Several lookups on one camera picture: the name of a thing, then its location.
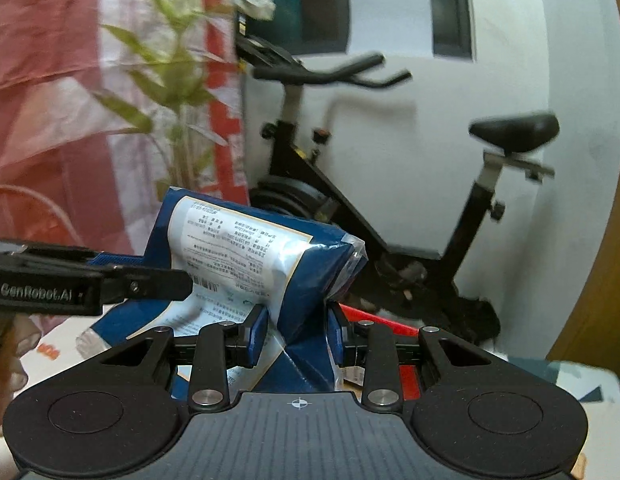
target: circular pad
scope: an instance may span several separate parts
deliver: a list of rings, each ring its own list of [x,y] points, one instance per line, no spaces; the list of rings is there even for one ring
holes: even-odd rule
[[[567,392],[525,379],[526,385],[506,388],[481,386],[488,383],[482,377],[472,377],[475,385],[470,379],[434,384],[415,404],[412,428],[437,460],[470,476],[545,478],[570,471],[585,440],[585,413]]]
[[[52,424],[68,433],[97,433],[116,424],[123,415],[117,397],[103,392],[78,392],[56,401],[48,412]]]
[[[159,386],[33,386],[4,416],[5,441],[21,468],[50,478],[116,477],[152,460],[180,426]]]
[[[468,415],[480,428],[503,435],[530,431],[544,416],[534,400],[507,392],[475,397],[468,406]]]

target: barcode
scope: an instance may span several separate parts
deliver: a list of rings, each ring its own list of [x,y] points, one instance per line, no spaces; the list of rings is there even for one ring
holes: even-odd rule
[[[207,290],[211,290],[212,292],[216,292],[219,286],[216,283],[209,282],[205,278],[200,278],[199,276],[191,276],[192,281],[196,285],[204,286]]]

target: blue plastic bag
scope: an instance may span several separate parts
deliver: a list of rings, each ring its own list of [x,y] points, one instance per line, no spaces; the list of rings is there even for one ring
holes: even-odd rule
[[[183,302],[116,306],[79,338],[84,356],[159,324],[191,335],[210,322],[241,322],[255,303],[263,303],[270,329],[260,362],[253,370],[229,370],[231,394],[334,389],[324,302],[343,292],[365,264],[358,238],[332,225],[171,189],[142,257],[101,254],[94,261],[133,262],[187,270],[193,293]],[[186,394],[189,370],[180,368],[180,376],[172,391],[177,398]]]

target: product label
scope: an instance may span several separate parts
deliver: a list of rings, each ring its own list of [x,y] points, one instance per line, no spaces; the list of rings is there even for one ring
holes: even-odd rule
[[[358,386],[363,386],[363,377],[365,373],[365,368],[360,366],[348,366],[343,369],[343,380],[357,384]]]
[[[168,226],[172,268],[223,304],[268,307],[274,323],[288,282],[311,235],[191,197],[175,206]]]

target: white wall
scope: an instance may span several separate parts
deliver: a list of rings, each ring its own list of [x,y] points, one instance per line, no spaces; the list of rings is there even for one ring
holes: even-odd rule
[[[306,91],[299,145],[310,147],[313,127],[333,132],[319,166],[389,244],[443,251],[482,166],[485,146],[468,136],[469,123],[548,107],[542,1],[472,0],[472,6],[476,62],[388,56],[381,75],[408,68],[414,80],[387,92]],[[342,59],[315,57],[306,66],[332,67]],[[248,80],[245,95],[247,173],[254,185],[270,154],[259,129],[276,118],[282,91]],[[459,272],[462,293],[500,307],[536,191],[522,174],[506,172],[498,187],[506,215],[501,224],[486,221],[481,228]]]
[[[350,0],[348,54],[432,57],[430,0]]]
[[[536,199],[498,348],[543,357],[586,281],[620,167],[620,23],[615,0],[543,0],[551,108],[562,132],[545,150],[554,182]]]

